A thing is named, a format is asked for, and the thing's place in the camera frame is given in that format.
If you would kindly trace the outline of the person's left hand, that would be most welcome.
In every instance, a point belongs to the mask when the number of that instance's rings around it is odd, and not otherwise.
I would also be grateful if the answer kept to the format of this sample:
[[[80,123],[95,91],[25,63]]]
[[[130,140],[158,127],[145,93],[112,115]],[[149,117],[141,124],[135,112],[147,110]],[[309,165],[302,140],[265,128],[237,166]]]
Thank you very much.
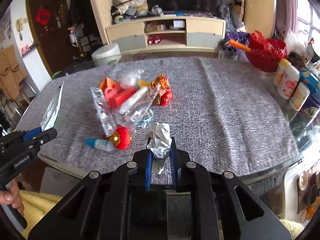
[[[0,191],[0,203],[4,205],[11,205],[20,214],[23,214],[24,205],[15,179],[11,181],[11,187],[7,191]]]

